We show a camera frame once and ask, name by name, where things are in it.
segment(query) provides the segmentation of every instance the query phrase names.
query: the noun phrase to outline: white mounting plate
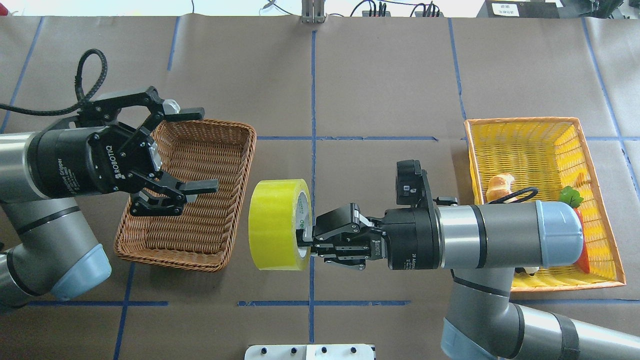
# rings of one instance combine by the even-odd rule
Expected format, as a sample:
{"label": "white mounting plate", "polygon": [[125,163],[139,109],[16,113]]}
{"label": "white mounting plate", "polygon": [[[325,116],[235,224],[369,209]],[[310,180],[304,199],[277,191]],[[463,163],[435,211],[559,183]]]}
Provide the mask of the white mounting plate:
{"label": "white mounting plate", "polygon": [[367,344],[253,345],[246,349],[244,360],[376,360],[374,348]]}

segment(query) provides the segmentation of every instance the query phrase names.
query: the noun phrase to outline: tape roll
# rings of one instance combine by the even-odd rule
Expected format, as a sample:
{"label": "tape roll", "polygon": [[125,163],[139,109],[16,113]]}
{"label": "tape roll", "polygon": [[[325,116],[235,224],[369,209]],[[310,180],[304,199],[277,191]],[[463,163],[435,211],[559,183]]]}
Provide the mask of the tape roll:
{"label": "tape roll", "polygon": [[302,179],[263,180],[249,207],[249,248],[260,270],[304,270],[309,247],[298,247],[297,237],[311,244],[309,189]]}

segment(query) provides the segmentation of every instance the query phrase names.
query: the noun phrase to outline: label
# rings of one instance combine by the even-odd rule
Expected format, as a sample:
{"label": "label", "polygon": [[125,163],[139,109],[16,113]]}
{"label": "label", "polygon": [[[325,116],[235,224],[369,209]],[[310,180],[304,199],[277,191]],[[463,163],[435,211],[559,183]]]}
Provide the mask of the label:
{"label": "label", "polygon": [[70,193],[75,195],[80,191],[80,184],[76,179],[76,175],[62,163],[62,159],[58,159],[58,175],[60,175],[62,182]]}
{"label": "label", "polygon": [[517,16],[517,17],[520,16],[520,14],[518,13],[518,5],[516,5],[516,4],[492,3],[491,6],[493,8],[493,14],[494,15]]}
{"label": "label", "polygon": [[107,157],[109,158],[111,168],[113,169],[113,177],[116,179],[124,179],[125,177],[120,172],[120,166],[118,165],[116,156],[113,154],[113,147],[111,145],[107,145],[104,149],[107,150]]}

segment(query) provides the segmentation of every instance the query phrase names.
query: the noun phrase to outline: electrical cable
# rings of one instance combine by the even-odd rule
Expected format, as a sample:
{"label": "electrical cable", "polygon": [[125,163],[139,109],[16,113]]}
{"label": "electrical cable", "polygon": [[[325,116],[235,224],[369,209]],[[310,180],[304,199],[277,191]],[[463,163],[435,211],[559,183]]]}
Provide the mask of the electrical cable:
{"label": "electrical cable", "polygon": [[356,5],[356,7],[354,7],[354,8],[353,8],[353,11],[351,12],[351,15],[349,15],[349,17],[352,17],[352,16],[353,16],[353,14],[354,14],[354,13],[356,12],[356,10],[358,9],[358,7],[360,7],[360,5],[362,5],[362,4],[364,4],[364,3],[369,3],[369,6],[370,6],[370,7],[369,7],[369,16],[371,16],[371,15],[372,15],[372,14],[371,14],[371,4],[373,4],[373,15],[375,16],[375,15],[376,15],[376,10],[377,10],[376,2],[375,2],[375,1],[373,1],[373,0],[362,0],[362,1],[360,1],[360,2]]}
{"label": "electrical cable", "polygon": [[[85,95],[84,90],[82,88],[82,73],[84,70],[84,62],[91,55],[97,55],[100,58],[101,70],[100,76],[98,80],[95,81],[95,84],[91,87],[91,90]],[[25,108],[20,108],[18,106],[12,106],[7,104],[0,104],[0,109],[4,109],[6,111],[12,111],[14,113],[33,115],[33,116],[60,116],[68,113],[72,113],[77,109],[83,107],[98,91],[104,79],[107,77],[107,58],[104,56],[104,53],[98,49],[90,49],[84,52],[82,57],[80,57],[80,61],[78,62],[78,68],[76,72],[76,77],[74,80],[74,90],[76,91],[76,99],[77,103],[69,106],[68,108],[60,109],[60,110],[29,110]]]}
{"label": "electrical cable", "polygon": [[284,10],[283,8],[279,7],[278,4],[273,4],[273,6],[277,7],[278,9],[280,9],[281,11],[288,13],[289,15],[295,15],[294,13],[290,13],[287,10]]}
{"label": "electrical cable", "polygon": [[411,14],[409,14],[409,17],[412,17],[412,16],[413,16],[413,14],[415,13],[415,9],[417,9],[417,8],[418,8],[418,6],[420,6],[420,5],[422,5],[422,16],[424,16],[424,14],[427,12],[427,4],[425,4],[425,3],[419,3],[419,4],[416,4],[416,5],[413,7],[413,10],[411,10]]}
{"label": "electrical cable", "polygon": [[504,202],[506,202],[507,200],[509,200],[509,199],[513,199],[514,197],[516,197],[516,196],[520,196],[520,195],[523,195],[523,194],[525,194],[525,193],[530,193],[530,194],[529,194],[529,195],[527,195],[527,196],[525,196],[525,197],[523,197],[522,199],[514,200],[514,201],[512,201],[511,203],[515,203],[515,202],[525,202],[525,201],[527,201],[527,200],[529,200],[529,199],[533,198],[534,196],[536,196],[536,195],[538,194],[538,188],[537,188],[537,187],[535,187],[535,186],[530,186],[530,187],[528,187],[528,188],[524,188],[524,189],[518,190],[518,191],[516,191],[516,192],[510,193],[510,194],[509,194],[509,195],[507,195],[507,196],[503,196],[503,197],[501,197],[501,198],[499,198],[499,199],[496,199],[496,200],[494,200],[494,201],[491,201],[491,202],[489,202],[488,204],[503,204],[503,203],[504,203]]}
{"label": "electrical cable", "polygon": [[397,1],[387,1],[387,0],[382,0],[383,3],[390,3],[390,4],[398,4],[398,5],[409,5],[409,6],[415,6],[415,4],[409,4],[409,3],[399,3]]}

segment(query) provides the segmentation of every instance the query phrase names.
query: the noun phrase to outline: metal bracket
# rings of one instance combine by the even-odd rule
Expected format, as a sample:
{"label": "metal bracket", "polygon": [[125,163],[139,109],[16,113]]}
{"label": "metal bracket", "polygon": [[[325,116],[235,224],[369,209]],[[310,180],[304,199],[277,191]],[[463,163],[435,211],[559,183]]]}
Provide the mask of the metal bracket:
{"label": "metal bracket", "polygon": [[253,345],[244,360],[375,360],[375,349],[368,344]]}
{"label": "metal bracket", "polygon": [[324,0],[302,0],[301,21],[307,24],[321,24],[326,19]]}

